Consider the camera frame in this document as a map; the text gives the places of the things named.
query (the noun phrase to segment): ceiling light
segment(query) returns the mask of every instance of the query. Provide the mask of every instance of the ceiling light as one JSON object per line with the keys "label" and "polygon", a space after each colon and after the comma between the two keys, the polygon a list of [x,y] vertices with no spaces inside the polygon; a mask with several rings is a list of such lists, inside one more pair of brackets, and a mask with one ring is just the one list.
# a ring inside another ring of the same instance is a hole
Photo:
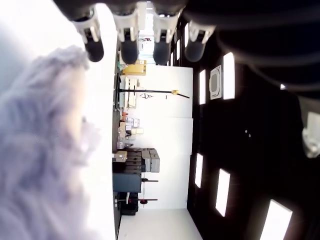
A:
{"label": "ceiling light", "polygon": [[195,167],[195,185],[198,186],[198,188],[201,188],[201,179],[202,179],[202,165],[204,161],[204,156],[201,154],[196,155],[196,167]]}
{"label": "ceiling light", "polygon": [[189,41],[189,24],[187,23],[184,27],[184,47],[187,47]]}
{"label": "ceiling light", "polygon": [[223,56],[223,99],[235,98],[235,56],[232,52]]}
{"label": "ceiling light", "polygon": [[199,74],[199,104],[206,103],[206,70]]}
{"label": "ceiling light", "polygon": [[270,201],[260,240],[283,240],[292,211],[275,200]]}
{"label": "ceiling light", "polygon": [[223,217],[226,215],[229,183],[230,173],[227,173],[225,170],[220,168],[215,208]]}
{"label": "ceiling light", "polygon": [[176,42],[176,60],[180,58],[180,39]]}

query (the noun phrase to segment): black rubber tip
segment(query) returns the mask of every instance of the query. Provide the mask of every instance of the black rubber tip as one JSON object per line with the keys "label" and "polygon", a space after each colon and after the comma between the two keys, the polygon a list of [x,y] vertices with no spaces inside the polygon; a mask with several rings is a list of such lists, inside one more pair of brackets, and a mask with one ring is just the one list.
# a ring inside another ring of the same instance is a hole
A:
{"label": "black rubber tip", "polygon": [[156,64],[167,65],[170,58],[171,43],[165,41],[155,42],[153,49],[153,59]]}
{"label": "black rubber tip", "polygon": [[105,51],[101,39],[98,42],[89,41],[84,46],[91,62],[99,62],[104,57]]}
{"label": "black rubber tip", "polygon": [[205,47],[206,44],[199,41],[189,41],[184,51],[186,59],[193,63],[198,62],[204,54]]}
{"label": "black rubber tip", "polygon": [[138,59],[138,42],[130,40],[121,42],[121,57],[126,64],[135,64]]}

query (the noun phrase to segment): yellow box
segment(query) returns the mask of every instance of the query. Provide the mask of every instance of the yellow box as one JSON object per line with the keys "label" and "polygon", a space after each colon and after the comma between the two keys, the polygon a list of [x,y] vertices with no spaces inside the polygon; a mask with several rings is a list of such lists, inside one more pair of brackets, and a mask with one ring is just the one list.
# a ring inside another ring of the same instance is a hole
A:
{"label": "yellow box", "polygon": [[145,76],[146,64],[130,64],[123,70],[124,75]]}

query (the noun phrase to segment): black ceiling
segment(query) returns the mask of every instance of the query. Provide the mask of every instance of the black ceiling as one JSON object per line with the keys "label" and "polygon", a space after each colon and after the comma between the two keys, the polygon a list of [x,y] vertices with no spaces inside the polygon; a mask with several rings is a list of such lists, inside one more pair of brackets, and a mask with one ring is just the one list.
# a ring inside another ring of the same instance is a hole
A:
{"label": "black ceiling", "polygon": [[[183,55],[184,26],[179,24],[182,51],[174,65],[193,68],[193,154],[187,208],[202,238],[260,239],[274,199],[293,211],[285,240],[320,239],[320,163],[303,152],[298,99],[236,64],[235,99],[210,100],[210,71],[221,64],[225,53],[213,35],[201,61],[188,62]],[[207,98],[199,106],[199,72],[204,69]],[[203,155],[201,188],[195,185],[197,153]],[[220,168],[231,174],[225,217],[215,209]]]}

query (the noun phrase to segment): gray fur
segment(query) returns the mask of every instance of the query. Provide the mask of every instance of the gray fur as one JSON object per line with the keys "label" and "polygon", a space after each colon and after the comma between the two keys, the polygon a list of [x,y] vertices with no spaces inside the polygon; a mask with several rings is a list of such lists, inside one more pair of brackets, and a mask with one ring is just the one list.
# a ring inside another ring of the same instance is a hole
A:
{"label": "gray fur", "polygon": [[79,66],[88,67],[85,52],[58,49],[0,96],[0,240],[93,239],[84,195],[69,188],[87,154],[61,121],[71,89],[58,76]]}

